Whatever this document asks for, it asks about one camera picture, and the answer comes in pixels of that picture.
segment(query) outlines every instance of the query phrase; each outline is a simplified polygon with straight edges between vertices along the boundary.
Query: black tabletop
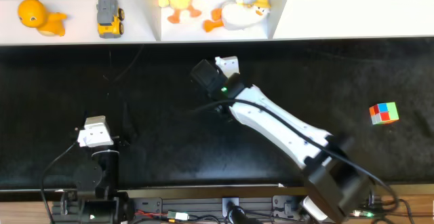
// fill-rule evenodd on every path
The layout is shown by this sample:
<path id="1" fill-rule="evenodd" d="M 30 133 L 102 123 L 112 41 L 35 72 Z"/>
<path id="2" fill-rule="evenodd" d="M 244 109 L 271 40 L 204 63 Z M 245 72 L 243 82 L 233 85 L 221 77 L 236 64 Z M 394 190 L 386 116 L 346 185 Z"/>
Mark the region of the black tabletop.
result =
<path id="1" fill-rule="evenodd" d="M 202 59 L 238 56 L 243 79 L 308 124 L 356 138 L 356 162 L 388 182 L 434 177 L 434 39 L 0 48 L 0 189 L 36 189 L 71 144 L 83 115 L 119 132 L 127 106 L 138 140 L 121 148 L 122 188 L 283 183 L 297 167 L 266 138 L 217 113 L 189 73 Z M 373 126 L 369 107 L 396 102 L 400 120 Z M 75 147 L 46 178 L 72 184 L 89 155 Z"/>

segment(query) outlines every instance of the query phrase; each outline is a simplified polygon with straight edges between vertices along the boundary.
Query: toy truck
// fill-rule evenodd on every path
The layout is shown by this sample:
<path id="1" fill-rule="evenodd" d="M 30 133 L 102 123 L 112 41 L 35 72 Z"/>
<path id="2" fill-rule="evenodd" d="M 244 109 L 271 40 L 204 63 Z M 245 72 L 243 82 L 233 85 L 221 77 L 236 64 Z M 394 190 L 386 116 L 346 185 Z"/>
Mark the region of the toy truck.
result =
<path id="1" fill-rule="evenodd" d="M 96 19 L 98 22 L 98 33 L 101 38 L 118 38 L 123 34 L 122 20 L 125 13 L 117 0 L 98 0 L 96 5 L 98 13 Z"/>

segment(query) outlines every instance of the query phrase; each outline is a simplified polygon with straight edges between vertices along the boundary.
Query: rubik's cube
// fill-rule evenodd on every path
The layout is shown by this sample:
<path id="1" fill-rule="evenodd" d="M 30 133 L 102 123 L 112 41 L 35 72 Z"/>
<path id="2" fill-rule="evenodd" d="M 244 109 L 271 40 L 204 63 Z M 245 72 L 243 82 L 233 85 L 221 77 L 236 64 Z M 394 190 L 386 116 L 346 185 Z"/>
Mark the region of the rubik's cube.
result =
<path id="1" fill-rule="evenodd" d="M 372 124 L 389 124 L 399 119 L 396 104 L 386 102 L 374 105 L 369 108 L 371 113 Z"/>

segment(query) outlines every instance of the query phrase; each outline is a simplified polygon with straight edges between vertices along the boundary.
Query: wooden surface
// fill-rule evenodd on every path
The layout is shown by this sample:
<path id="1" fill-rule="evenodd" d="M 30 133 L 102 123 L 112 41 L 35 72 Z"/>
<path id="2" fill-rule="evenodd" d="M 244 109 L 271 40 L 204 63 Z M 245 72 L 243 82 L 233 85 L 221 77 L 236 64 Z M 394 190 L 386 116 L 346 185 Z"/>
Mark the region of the wooden surface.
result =
<path id="1" fill-rule="evenodd" d="M 433 214 L 434 195 L 405 195 L 401 198 L 408 201 L 413 214 Z M 401 204 L 398 213 L 407 213 Z M 395 224 L 410 223 L 407 217 L 388 217 Z M 415 217 L 417 224 L 434 223 L 432 217 Z M 42 202 L 3 202 L 0 203 L 0 224 L 48 224 L 47 213 Z M 368 224 L 371 220 L 350 220 L 350 224 Z"/>

